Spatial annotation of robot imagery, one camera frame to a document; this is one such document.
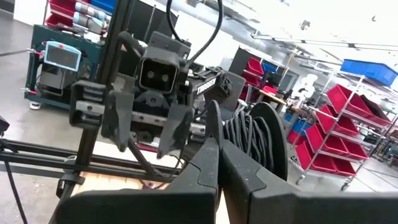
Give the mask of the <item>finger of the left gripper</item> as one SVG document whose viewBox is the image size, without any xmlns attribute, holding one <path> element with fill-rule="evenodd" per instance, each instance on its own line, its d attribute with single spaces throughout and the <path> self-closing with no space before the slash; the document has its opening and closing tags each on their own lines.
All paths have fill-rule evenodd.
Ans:
<svg viewBox="0 0 398 224">
<path fill-rule="evenodd" d="M 169 152 L 182 150 L 190 133 L 193 109 L 187 105 L 172 105 L 160 135 L 157 158 Z"/>
<path fill-rule="evenodd" d="M 102 137 L 111 140 L 124 152 L 130 139 L 134 95 L 130 92 L 110 91 L 106 98 Z"/>
</svg>

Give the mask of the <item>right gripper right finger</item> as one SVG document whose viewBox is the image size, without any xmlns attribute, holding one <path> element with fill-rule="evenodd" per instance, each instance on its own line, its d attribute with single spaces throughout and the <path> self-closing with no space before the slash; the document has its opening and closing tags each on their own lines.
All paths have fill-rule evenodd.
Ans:
<svg viewBox="0 0 398 224">
<path fill-rule="evenodd" d="M 228 140 L 220 185 L 230 224 L 398 224 L 397 192 L 303 192 Z"/>
</svg>

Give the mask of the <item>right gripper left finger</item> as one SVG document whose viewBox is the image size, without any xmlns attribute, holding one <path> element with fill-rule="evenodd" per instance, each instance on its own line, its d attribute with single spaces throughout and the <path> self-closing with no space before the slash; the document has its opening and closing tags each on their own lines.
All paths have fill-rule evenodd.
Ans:
<svg viewBox="0 0 398 224">
<path fill-rule="evenodd" d="M 219 144 L 208 138 L 163 190 L 94 190 L 61 203 L 56 224 L 215 224 Z"/>
</svg>

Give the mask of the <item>red storage bin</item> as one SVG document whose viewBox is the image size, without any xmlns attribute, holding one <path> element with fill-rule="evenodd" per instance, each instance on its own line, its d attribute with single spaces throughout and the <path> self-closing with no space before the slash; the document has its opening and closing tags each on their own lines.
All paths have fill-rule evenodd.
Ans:
<svg viewBox="0 0 398 224">
<path fill-rule="evenodd" d="M 315 154 L 312 152 L 310 144 L 307 141 L 296 146 L 295 150 L 299 164 L 303 170 L 309 169 L 327 174 L 335 174 L 342 177 L 351 177 L 356 175 L 356 171 L 350 161 L 324 154 L 318 154 L 310 165 Z"/>
<path fill-rule="evenodd" d="M 313 152 L 321 150 L 321 152 L 350 158 L 354 161 L 363 161 L 369 158 L 360 144 L 332 134 L 326 137 L 322 127 L 317 123 L 307 128 L 305 134 Z"/>
<path fill-rule="evenodd" d="M 61 24 L 71 27 L 75 4 L 76 0 L 49 0 L 49 17 L 45 20 L 45 25 Z"/>
<path fill-rule="evenodd" d="M 246 70 L 251 72 L 251 73 L 253 73 L 253 74 L 255 74 L 255 75 L 259 75 L 259 76 L 262 76 L 264 74 L 261 62 L 258 59 L 254 58 L 254 57 L 251 57 L 248 60 L 248 64 L 246 66 Z"/>
<path fill-rule="evenodd" d="M 366 118 L 381 126 L 392 124 L 379 105 L 366 96 L 353 93 L 341 85 L 335 85 L 332 89 L 328 90 L 327 97 L 337 113 L 345 109 L 345 111 Z"/>
<path fill-rule="evenodd" d="M 319 108 L 319 111 L 316 112 L 316 116 L 318 118 L 320 126 L 322 127 L 322 130 L 326 133 L 335 123 L 335 120 L 332 117 L 336 118 L 338 116 L 338 113 L 331 105 L 325 104 L 321 108 Z M 355 124 L 352 122 L 352 120 L 345 116 L 340 117 L 340 119 L 335 124 L 333 131 L 351 137 L 356 137 L 359 134 L 359 131 Z"/>
</svg>

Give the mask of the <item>light blue framed tablet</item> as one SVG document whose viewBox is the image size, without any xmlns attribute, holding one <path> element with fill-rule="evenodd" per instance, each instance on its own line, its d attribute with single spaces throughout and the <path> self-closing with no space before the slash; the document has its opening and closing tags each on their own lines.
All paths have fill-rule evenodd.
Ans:
<svg viewBox="0 0 398 224">
<path fill-rule="evenodd" d="M 81 51 L 70 45 L 46 41 L 44 62 L 59 68 L 77 72 L 80 66 Z"/>
</svg>

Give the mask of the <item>dark green equipment cabinet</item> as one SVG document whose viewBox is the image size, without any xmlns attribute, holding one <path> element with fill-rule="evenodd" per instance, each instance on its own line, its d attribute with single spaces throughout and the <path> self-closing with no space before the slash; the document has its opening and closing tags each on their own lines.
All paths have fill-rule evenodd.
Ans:
<svg viewBox="0 0 398 224">
<path fill-rule="evenodd" d="M 77 72 L 49 65 L 44 62 L 46 41 L 61 42 L 81 51 Z M 35 25 L 29 49 L 29 64 L 25 81 L 24 97 L 30 108 L 38 110 L 41 105 L 69 109 L 71 87 L 80 80 L 93 81 L 100 64 L 102 45 L 84 37 L 68 33 L 60 27 Z"/>
</svg>

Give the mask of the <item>grey wrist housing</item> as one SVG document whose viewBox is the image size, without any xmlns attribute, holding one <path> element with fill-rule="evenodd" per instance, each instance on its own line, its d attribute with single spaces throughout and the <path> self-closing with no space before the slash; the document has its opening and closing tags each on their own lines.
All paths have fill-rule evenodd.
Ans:
<svg viewBox="0 0 398 224">
<path fill-rule="evenodd" d="M 190 54 L 190 46 L 157 31 L 152 33 L 148 45 L 174 52 L 183 59 Z"/>
</svg>

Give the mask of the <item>whiteboard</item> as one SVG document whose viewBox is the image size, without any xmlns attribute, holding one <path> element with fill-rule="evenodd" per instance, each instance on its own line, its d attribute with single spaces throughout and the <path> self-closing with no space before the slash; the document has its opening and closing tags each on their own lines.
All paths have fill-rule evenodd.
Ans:
<svg viewBox="0 0 398 224">
<path fill-rule="evenodd" d="M 192 44 L 189 55 L 192 57 L 208 41 L 214 27 L 187 14 L 181 14 L 178 17 L 175 30 L 182 39 L 188 40 Z M 219 31 L 214 41 L 195 62 L 205 66 L 221 66 L 228 70 L 238 47 L 239 42 L 236 42 L 231 35 Z"/>
</svg>

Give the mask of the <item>blue storage bin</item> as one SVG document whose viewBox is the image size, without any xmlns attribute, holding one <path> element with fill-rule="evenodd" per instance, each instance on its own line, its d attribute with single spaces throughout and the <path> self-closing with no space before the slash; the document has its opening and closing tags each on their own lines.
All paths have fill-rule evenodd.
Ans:
<svg viewBox="0 0 398 224">
<path fill-rule="evenodd" d="M 344 59 L 340 70 L 342 72 L 364 75 L 384 86 L 390 87 L 398 77 L 398 72 L 384 63 Z"/>
<path fill-rule="evenodd" d="M 116 0 L 91 0 L 91 4 L 105 11 L 113 12 Z"/>
</svg>

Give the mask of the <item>wooden desk grey legs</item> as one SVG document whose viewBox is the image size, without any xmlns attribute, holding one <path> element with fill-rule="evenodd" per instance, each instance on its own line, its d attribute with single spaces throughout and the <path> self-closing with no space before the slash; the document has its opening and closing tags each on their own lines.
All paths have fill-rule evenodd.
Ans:
<svg viewBox="0 0 398 224">
<path fill-rule="evenodd" d="M 278 98 L 275 95 L 273 95 L 272 93 L 265 92 L 263 90 L 259 90 L 259 97 L 257 98 L 257 102 L 258 103 L 261 102 L 264 97 L 269 98 L 271 101 L 276 102 L 279 105 L 287 106 L 287 102 L 285 100 L 283 100 L 282 98 Z"/>
</svg>

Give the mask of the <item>black partition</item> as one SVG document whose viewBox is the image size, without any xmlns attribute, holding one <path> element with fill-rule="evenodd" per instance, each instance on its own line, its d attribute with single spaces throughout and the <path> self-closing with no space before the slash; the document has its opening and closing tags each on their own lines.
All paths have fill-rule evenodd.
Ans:
<svg viewBox="0 0 398 224">
<path fill-rule="evenodd" d="M 171 37 L 172 31 L 167 23 L 166 6 L 167 0 L 136 0 L 132 12 L 128 14 L 129 23 L 127 31 L 135 39 L 145 43 L 151 38 L 153 32 Z"/>
</svg>

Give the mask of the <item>white robot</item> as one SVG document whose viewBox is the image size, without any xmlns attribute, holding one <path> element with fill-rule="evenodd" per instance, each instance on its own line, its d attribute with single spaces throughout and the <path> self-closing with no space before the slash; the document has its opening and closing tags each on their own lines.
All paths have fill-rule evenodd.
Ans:
<svg viewBox="0 0 398 224">
<path fill-rule="evenodd" d="M 309 73 L 301 79 L 300 83 L 294 86 L 291 98 L 294 100 L 292 104 L 295 107 L 299 107 L 305 100 L 312 97 L 315 92 L 314 84 L 317 79 L 317 75 Z"/>
</svg>

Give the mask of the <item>ceiling light strip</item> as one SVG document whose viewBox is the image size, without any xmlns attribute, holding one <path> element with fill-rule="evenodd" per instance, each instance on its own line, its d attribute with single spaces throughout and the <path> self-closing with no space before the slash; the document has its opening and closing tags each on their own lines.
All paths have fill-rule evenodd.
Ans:
<svg viewBox="0 0 398 224">
<path fill-rule="evenodd" d="M 283 37 L 273 37 L 269 35 L 258 35 L 258 34 L 251 34 L 251 37 L 253 39 L 259 39 L 259 40 L 272 40 L 276 42 L 288 42 L 295 44 L 324 45 L 330 47 L 346 47 L 352 49 L 385 50 L 385 51 L 398 52 L 398 45 L 362 44 L 355 42 L 337 42 L 331 40 L 288 39 Z"/>
</svg>

